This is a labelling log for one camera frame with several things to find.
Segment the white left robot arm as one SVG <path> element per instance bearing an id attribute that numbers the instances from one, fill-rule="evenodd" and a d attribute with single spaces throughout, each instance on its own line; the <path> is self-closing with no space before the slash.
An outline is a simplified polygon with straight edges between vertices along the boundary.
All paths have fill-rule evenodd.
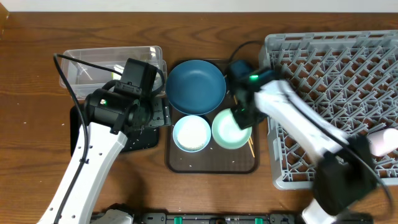
<path id="1" fill-rule="evenodd" d="M 89 223 L 108 172 L 127 142 L 141 130 L 171 124 L 166 98 L 140 99 L 132 88 L 99 88 L 85 100 L 82 123 L 71 161 L 40 223 Z"/>

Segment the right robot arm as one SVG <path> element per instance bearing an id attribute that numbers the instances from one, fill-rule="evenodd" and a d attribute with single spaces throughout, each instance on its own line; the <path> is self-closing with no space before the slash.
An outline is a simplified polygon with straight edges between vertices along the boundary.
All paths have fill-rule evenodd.
<path id="1" fill-rule="evenodd" d="M 382 188 L 394 211 L 388 187 L 374 171 L 376 146 L 367 136 L 352 137 L 325 121 L 273 70 L 227 72 L 238 104 L 232 109 L 241 129 L 276 120 L 315 165 L 313 199 L 301 213 L 304 223 L 334 223 L 350 206 Z"/>

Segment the mint green bowl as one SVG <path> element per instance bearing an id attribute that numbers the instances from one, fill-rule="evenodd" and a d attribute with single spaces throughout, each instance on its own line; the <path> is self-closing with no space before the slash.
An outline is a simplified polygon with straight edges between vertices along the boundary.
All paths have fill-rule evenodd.
<path id="1" fill-rule="evenodd" d="M 211 131 L 213 139 L 222 148 L 239 149 L 249 141 L 252 127 L 241 129 L 228 108 L 220 111 L 215 116 Z"/>

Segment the pink plastic cup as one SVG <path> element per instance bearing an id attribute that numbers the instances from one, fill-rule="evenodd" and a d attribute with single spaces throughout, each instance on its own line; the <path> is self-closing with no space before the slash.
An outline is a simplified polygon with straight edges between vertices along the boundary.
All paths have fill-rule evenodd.
<path id="1" fill-rule="evenodd" d="M 387 128 L 367 136 L 371 154 L 377 157 L 385 156 L 397 149 L 398 130 Z"/>

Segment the white napkin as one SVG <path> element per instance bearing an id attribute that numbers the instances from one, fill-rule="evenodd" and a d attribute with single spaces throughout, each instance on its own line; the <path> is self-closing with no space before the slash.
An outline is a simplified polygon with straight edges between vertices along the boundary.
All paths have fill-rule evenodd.
<path id="1" fill-rule="evenodd" d="M 121 65 L 114 66 L 114 72 L 112 73 L 113 80 L 120 80 L 123 75 L 124 67 Z"/>

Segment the wooden chopstick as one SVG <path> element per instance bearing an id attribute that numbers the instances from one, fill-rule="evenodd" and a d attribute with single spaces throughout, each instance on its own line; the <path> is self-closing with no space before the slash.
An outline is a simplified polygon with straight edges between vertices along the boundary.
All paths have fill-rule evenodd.
<path id="1" fill-rule="evenodd" d="M 235 104 L 237 105 L 238 104 L 238 100 L 237 100 L 235 95 L 233 96 L 233 99 L 234 99 Z M 255 157 L 255 153 L 254 153 L 254 149 L 253 149 L 252 136 L 249 137 L 248 144 L 249 144 L 252 156 Z"/>

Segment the light blue bowl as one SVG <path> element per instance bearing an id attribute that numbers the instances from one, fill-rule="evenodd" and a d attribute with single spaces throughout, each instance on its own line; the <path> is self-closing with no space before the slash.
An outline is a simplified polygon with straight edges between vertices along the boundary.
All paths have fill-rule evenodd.
<path id="1" fill-rule="evenodd" d="M 174 125 L 172 137 L 176 146 L 182 151 L 198 152 L 210 142 L 210 125 L 200 116 L 184 116 Z"/>

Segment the dark blue plate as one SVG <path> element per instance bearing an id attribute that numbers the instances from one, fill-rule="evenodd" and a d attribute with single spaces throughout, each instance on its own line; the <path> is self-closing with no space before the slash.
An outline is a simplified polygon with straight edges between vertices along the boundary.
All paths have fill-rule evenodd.
<path id="1" fill-rule="evenodd" d="M 172 69 L 165 92 L 170 104 L 179 112 L 203 115 L 222 103 L 226 80 L 215 64 L 187 60 Z"/>

